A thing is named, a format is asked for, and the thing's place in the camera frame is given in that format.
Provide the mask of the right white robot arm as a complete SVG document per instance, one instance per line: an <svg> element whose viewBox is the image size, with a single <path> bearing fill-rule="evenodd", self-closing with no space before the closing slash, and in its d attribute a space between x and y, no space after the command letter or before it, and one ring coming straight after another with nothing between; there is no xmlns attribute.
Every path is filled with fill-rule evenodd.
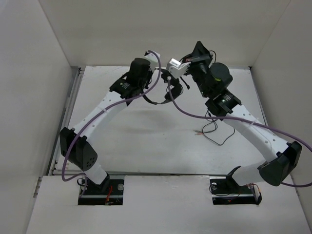
<svg viewBox="0 0 312 234"><path fill-rule="evenodd" d="M205 105L211 115L238 131L264 158L258 164L238 167L231 172L226 179L227 189L237 192L253 178L279 186L297 166L302 145L297 141L287 142L263 128L241 100L228 90L233 81L229 68L212 60L211 52L197 41L193 51L182 61L189 64L187 74L192 76L201 95L207 98Z"/></svg>

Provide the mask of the black headphones with cable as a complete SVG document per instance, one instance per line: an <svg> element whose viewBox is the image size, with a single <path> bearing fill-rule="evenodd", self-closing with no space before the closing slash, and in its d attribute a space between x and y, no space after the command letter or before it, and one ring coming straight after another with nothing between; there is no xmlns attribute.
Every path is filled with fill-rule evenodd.
<svg viewBox="0 0 312 234"><path fill-rule="evenodd" d="M169 102L172 102L170 93L172 94L173 98L178 98L181 94L183 94L184 89L183 86L180 84L180 80L185 84L187 89L190 89L190 86L186 83L186 81L180 77L180 78L174 78L169 71L166 69L159 69L157 70L161 71L161 78L163 79L164 83L168 82L168 78L170 78L172 81L170 82L170 86L166 88L166 95L164 96L165 100L162 102L155 102L150 100L147 96L143 96L144 100L152 105L159 105L159 104L167 104ZM201 130L194 130L196 136L204 136L207 140L212 142L213 144L217 146L222 146L224 143L231 138L235 134L235 129L233 129L233 132L224 139L222 143L218 143L215 140L209 138L207 134L213 133L218 129L218 124L216 119L207 120L208 123L202 127Z"/></svg>

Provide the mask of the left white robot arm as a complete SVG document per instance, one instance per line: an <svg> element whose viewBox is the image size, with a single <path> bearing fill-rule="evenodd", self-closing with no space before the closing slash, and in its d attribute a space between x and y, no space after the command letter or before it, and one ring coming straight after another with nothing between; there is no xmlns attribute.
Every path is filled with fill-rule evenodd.
<svg viewBox="0 0 312 234"><path fill-rule="evenodd" d="M147 93L153 72L158 67L158 59L152 54L134 59L129 71L110 86L94 110L73 128L64 127L59 134L64 162L76 165L100 194L108 190L110 177L98 162L98 154L93 148L95 138L119 112Z"/></svg>

